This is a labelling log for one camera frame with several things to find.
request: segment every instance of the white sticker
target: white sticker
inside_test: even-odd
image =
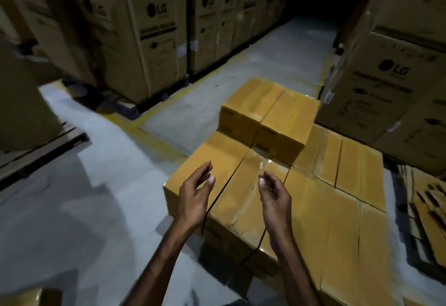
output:
[[[333,99],[333,97],[335,96],[335,94],[334,93],[332,93],[332,92],[327,92],[327,94],[325,95],[325,98],[324,98],[324,103],[325,104],[329,104],[330,102],[331,102],[331,100]]]
[[[387,129],[388,132],[393,132],[393,130],[395,130],[397,127],[399,127],[401,125],[400,121],[395,122],[395,124],[393,124],[390,128]]]
[[[190,49],[195,52],[198,51],[198,40],[194,40],[194,41],[190,42]]]
[[[180,44],[177,46],[177,56],[178,58],[183,57],[187,54],[187,43]]]

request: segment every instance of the forearm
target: forearm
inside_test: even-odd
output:
[[[175,221],[167,230],[141,277],[133,286],[124,306],[161,305],[170,276],[188,234]]]
[[[277,244],[288,304],[321,306],[319,293],[294,239],[281,240]]]

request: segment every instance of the left hand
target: left hand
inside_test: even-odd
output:
[[[174,219],[186,235],[189,236],[204,220],[207,212],[209,194],[215,184],[215,177],[210,175],[211,162],[200,166],[180,187],[178,214]]]

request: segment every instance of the grey floor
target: grey floor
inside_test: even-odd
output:
[[[58,84],[43,86],[53,110],[91,142],[0,193],[0,294],[46,285],[64,290],[64,306],[118,305],[171,223],[162,185],[215,130],[220,102],[254,75],[316,96],[334,35],[331,25],[296,18],[136,122],[93,112]],[[396,295],[403,291],[440,305],[445,287],[405,261],[390,173],[384,177]],[[245,305],[245,297],[250,305],[285,304],[282,295],[191,236],[164,305]]]

